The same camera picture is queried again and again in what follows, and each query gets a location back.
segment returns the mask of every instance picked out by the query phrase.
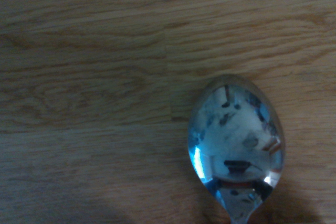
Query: spoon bowl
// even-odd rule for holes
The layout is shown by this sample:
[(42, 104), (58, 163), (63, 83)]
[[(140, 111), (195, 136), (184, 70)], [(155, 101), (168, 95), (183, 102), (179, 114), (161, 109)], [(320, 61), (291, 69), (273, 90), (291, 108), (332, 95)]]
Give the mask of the spoon bowl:
[(285, 138), (266, 96), (252, 82), (224, 75), (205, 88), (193, 109), (188, 152), (231, 223), (246, 224), (280, 179)]

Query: wood plank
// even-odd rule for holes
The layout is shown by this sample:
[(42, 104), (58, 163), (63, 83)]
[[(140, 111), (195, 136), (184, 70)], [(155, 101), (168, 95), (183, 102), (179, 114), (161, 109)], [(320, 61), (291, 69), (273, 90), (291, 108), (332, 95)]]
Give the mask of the wood plank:
[(225, 73), (287, 139), (249, 223), (336, 223), (335, 3), (0, 0), (0, 223), (229, 223), (186, 151)]

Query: wooden table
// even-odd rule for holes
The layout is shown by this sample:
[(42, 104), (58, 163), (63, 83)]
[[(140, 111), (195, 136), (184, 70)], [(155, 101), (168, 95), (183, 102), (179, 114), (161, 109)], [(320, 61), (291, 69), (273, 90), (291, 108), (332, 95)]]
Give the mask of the wooden table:
[(250, 223), (336, 223), (336, 0), (0, 0), (0, 223), (229, 223), (186, 150), (210, 79), (282, 121)]

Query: spoon neck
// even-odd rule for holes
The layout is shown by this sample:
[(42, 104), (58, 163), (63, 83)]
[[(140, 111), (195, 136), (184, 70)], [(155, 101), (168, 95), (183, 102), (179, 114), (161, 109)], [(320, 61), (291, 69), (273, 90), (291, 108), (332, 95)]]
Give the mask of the spoon neck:
[(231, 219), (231, 224), (247, 224), (247, 219), (238, 219), (238, 220), (233, 220)]

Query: stainless steel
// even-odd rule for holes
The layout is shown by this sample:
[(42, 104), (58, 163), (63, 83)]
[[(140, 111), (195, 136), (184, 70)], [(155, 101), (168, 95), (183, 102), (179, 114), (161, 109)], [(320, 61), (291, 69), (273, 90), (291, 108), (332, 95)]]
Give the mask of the stainless steel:
[(250, 81), (225, 75), (208, 85), (192, 112), (188, 151), (232, 223), (246, 224), (279, 181), (285, 139), (265, 95)]

